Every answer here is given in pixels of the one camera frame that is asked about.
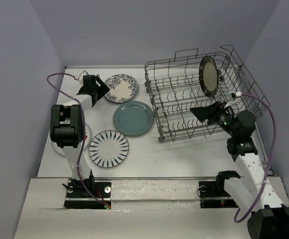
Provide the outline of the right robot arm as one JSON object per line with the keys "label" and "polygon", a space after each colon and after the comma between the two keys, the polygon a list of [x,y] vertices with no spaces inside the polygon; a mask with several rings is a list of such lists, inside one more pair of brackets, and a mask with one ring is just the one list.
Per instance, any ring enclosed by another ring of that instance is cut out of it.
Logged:
{"label": "right robot arm", "polygon": [[190,111],[200,122],[215,123],[230,136],[227,150],[240,171],[219,172],[214,189],[237,204],[234,221],[246,220],[252,239],[289,239],[289,207],[273,189],[252,140],[256,117],[248,110],[234,116],[225,102]]}

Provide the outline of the blue floral plate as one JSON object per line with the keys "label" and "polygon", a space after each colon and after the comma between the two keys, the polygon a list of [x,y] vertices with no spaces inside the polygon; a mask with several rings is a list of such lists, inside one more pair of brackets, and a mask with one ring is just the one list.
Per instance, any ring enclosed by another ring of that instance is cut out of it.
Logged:
{"label": "blue floral plate", "polygon": [[139,85],[136,79],[127,74],[116,74],[110,76],[105,81],[106,86],[110,89],[105,94],[105,98],[117,104],[122,104],[132,100],[139,91]]}

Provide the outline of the brown rimmed cream plate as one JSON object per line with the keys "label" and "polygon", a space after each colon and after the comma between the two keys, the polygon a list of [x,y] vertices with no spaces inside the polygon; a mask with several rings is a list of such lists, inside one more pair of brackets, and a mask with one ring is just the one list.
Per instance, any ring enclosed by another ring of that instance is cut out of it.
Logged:
{"label": "brown rimmed cream plate", "polygon": [[218,89],[219,73],[214,59],[211,56],[204,56],[199,65],[199,83],[203,94],[213,98]]}

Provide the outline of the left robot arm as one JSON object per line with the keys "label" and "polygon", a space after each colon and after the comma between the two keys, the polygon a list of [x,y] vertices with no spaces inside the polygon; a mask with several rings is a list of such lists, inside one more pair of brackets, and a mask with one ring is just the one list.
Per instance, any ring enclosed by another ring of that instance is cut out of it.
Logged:
{"label": "left robot arm", "polygon": [[[57,75],[72,77],[81,85],[79,91],[71,96],[57,88],[50,81],[51,77]],[[47,76],[46,80],[52,88],[69,99],[64,104],[56,104],[51,107],[49,132],[51,141],[60,147],[71,169],[72,176],[66,186],[67,192],[99,201],[93,195],[96,188],[95,179],[83,152],[86,141],[85,111],[94,107],[110,89],[99,75],[86,74],[76,78],[68,73],[54,73]]]}

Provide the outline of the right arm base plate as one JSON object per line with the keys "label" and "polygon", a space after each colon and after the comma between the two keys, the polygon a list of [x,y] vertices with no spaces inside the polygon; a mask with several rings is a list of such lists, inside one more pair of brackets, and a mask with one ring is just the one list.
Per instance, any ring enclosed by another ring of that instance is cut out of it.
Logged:
{"label": "right arm base plate", "polygon": [[226,192],[221,191],[215,181],[199,181],[197,196],[202,209],[237,208],[236,202]]}

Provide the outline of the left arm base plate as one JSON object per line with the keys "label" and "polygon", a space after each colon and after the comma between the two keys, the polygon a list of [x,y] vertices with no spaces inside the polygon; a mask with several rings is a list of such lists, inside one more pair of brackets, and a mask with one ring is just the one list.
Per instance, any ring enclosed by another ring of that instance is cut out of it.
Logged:
{"label": "left arm base plate", "polygon": [[95,189],[92,192],[94,198],[78,182],[74,187],[71,180],[62,184],[66,189],[64,208],[66,209],[88,209],[88,210],[110,210],[112,183],[109,181],[96,181]]}

